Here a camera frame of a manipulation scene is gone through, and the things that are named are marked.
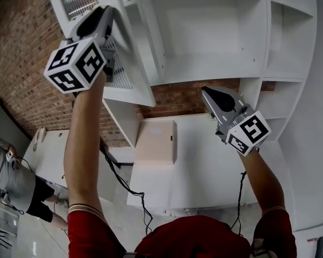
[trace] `person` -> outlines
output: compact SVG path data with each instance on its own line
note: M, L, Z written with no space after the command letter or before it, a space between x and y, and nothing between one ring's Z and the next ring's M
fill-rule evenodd
M42 202L46 200L68 208L68 201L58 199L54 194L54 189L31 170L21 166L18 159L8 162L6 159L8 151L17 157L14 146L0 139L0 189L8 193L9 204L7 205L39 217L56 227L67 229L67 222Z
M69 257L134 257L126 254L108 226L97 194L100 108L105 75L78 94L66 143L64 168L69 191ZM284 194L273 172L254 151L241 157L262 209L252 246L230 228L205 216L190 216L159 226L137 246L135 257L297 256Z

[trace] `wire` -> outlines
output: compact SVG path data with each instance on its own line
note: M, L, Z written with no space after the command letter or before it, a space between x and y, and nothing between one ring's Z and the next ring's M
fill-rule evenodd
M145 193L144 192L140 192L140 193L137 193L135 191L132 191L129 186L127 185L127 183L125 182L125 180L123 178L120 177L120 175L116 172L115 168L114 168L114 165L113 165L113 162L112 160L109 158L107 152L105 151L105 149L103 149L103 153L104 153L104 156L106 157L106 161L108 162L109 166L110 166L110 169L114 172L117 180L119 181L119 183L129 192L131 193L133 196L139 196L141 198L141 204L142 204L142 207L143 207L143 210L144 210L144 224L146 226L146 229L145 229L145 233L146 235L148 235L148 230L150 230L152 232L152 229L150 228L150 224L153 220L153 216L152 214L146 209L145 207ZM150 221L148 223L146 223L146 215L148 215L150 217Z
M240 213L241 213L241 197L242 197L242 189L243 189L243 181L244 178L246 176L247 172L245 171L244 173L241 173L242 175L242 179L241 179L241 188L239 190L239 197L238 197L238 206L237 206L237 219L236 221L233 223L233 225L231 226L231 230L232 228L236 225L237 222L239 222L239 236L243 237L243 235L241 234L241 230L242 230L242 223L240 220Z
M24 159L24 158L22 158L22 157L17 157L17 158L18 158L18 159L21 159L21 160L23 160L23 161L25 161L25 162L27 163L27 165L29 166L29 168L30 168L31 172L33 172L33 171L32 171L32 169L31 169L31 167L30 167L29 162L28 162L26 159Z
M65 233L65 235L68 237L67 230L64 230L63 228L60 228L60 229L61 229L61 230Z
M23 210L19 210L19 209L17 209L14 205L11 205L11 204L5 204L5 203L3 203L2 201L1 201L1 203L2 203L3 205L7 206L7 207L12 208L14 211L18 211L21 215L24 215L24 214L25 214L25 212L24 212Z
M68 254L64 251L64 249L59 245L59 243L54 239L54 237L51 236L51 234L49 233L49 231L45 228L44 224L40 221L39 219L39 222L41 223L42 227L45 229L45 231L49 234L49 236L54 240L54 242L59 246L59 248L61 248L61 250L68 256Z

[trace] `floor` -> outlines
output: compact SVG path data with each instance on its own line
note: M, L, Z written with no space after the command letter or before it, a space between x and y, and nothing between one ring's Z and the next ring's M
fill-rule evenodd
M129 182L131 167L123 167L120 174ZM58 189L60 196L66 194L66 190ZM128 193L120 186L117 186L115 200L113 203L103 201L102 207L106 220L111 229L116 234L121 244L127 251L134 251L144 237L143 212L141 209L127 206ZM62 207L55 207L56 213L64 218L67 217L67 210ZM202 209L198 214L221 220L232 225L237 217L237 208L227 209ZM241 207L242 234L250 242L254 233L254 228L261 216L261 211L257 204ZM151 228L154 229L162 224L173 221L175 217L153 216ZM36 217L23 215L19 217L17 238L12 239L13 248L11 257L54 257L64 258L68 255L68 237L62 230L53 227ZM2 250L0 257L7 257Z

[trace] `white box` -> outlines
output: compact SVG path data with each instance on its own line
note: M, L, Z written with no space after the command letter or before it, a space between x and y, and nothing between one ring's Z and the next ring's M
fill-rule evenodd
M174 164L175 123L173 120L143 121L135 147L134 163L149 166Z

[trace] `brick wall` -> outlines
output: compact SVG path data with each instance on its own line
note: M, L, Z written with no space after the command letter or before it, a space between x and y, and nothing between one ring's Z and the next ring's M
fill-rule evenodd
M38 127L69 129L73 95L63 95L43 77L63 33L49 0L0 1L0 98L31 136ZM101 137L108 146L128 143L103 107Z
M238 91L239 85L239 78L229 78L152 86L157 105L155 107L140 105L137 108L137 113L142 115L143 118L205 113L207 109L201 97L201 88L203 86L223 86ZM274 88L275 82L268 81L262 83L261 90L274 91Z

